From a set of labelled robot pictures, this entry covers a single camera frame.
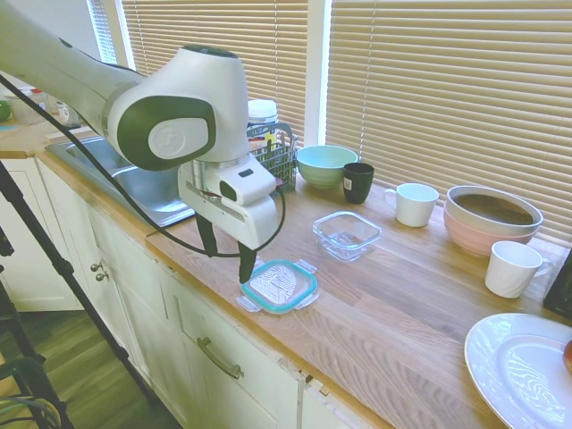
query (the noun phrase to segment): bowl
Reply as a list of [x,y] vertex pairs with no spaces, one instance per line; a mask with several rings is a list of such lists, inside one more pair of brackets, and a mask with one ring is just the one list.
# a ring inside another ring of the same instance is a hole
[[450,238],[467,252],[480,257],[489,256],[492,252],[492,245],[497,241],[516,241],[518,243],[526,244],[540,228],[540,226],[538,226],[536,227],[536,230],[525,235],[518,236],[492,234],[471,228],[458,219],[455,219],[447,210],[447,207],[443,210],[443,219]]
[[[460,206],[455,201],[455,198],[463,195],[482,195],[508,201],[527,212],[532,218],[532,222],[527,224],[505,223],[481,216]],[[526,202],[524,199],[509,194],[508,192],[483,186],[465,185],[455,186],[449,189],[447,192],[445,207],[451,216],[466,226],[480,231],[489,232],[490,234],[498,234],[502,236],[525,236],[531,232],[536,232],[544,220],[543,214],[540,210]]]
[[355,163],[358,155],[341,146],[308,146],[298,151],[298,168],[305,181],[319,189],[339,186],[343,166]]

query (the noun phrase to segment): mug handle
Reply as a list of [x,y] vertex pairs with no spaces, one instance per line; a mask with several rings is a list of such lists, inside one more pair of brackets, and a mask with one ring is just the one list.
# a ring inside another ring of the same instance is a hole
[[543,265],[545,265],[545,267],[538,270],[536,272],[536,274],[534,275],[534,277],[538,277],[539,275],[544,275],[544,274],[548,273],[549,271],[552,271],[552,267],[554,266],[552,261],[550,259],[548,259],[547,257],[543,257]]
[[393,209],[397,208],[397,192],[393,189],[386,189],[383,193],[383,199],[390,205]]

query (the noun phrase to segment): white mug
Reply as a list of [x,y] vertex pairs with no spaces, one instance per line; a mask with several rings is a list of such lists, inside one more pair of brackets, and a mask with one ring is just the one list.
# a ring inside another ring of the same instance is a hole
[[503,298],[518,298],[534,277],[548,273],[552,262],[533,248],[515,241],[497,241],[484,284]]
[[439,199],[439,192],[421,183],[404,183],[383,193],[385,202],[395,209],[395,217],[407,226],[426,226]]
[[61,101],[58,101],[56,104],[57,104],[57,112],[60,115],[62,124],[64,125],[80,124],[80,116],[77,114],[75,110],[73,110],[67,104],[62,103]]

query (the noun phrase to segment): stacked bowls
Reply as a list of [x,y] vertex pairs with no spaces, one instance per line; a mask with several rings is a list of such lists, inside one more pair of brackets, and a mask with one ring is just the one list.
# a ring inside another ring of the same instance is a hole
[[[495,216],[495,207],[502,215]],[[524,199],[501,190],[468,185],[449,189],[443,217],[451,239],[482,257],[491,254],[497,241],[526,244],[543,223],[543,214]]]

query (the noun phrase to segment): white jar lid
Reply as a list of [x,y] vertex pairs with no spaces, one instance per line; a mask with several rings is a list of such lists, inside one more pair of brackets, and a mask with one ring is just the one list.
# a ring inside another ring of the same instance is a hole
[[278,107],[274,100],[250,100],[248,101],[248,117],[267,118],[276,116]]

